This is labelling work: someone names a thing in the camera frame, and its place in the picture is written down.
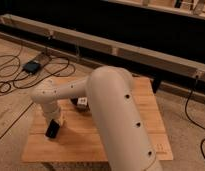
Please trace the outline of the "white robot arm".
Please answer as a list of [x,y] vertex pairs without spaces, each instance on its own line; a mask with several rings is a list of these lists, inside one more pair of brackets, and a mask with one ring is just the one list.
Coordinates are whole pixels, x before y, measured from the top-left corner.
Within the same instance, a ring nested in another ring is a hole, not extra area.
[[131,73],[103,66],[90,75],[56,85],[45,81],[32,92],[45,116],[58,119],[58,101],[85,97],[112,171],[163,171],[132,95]]

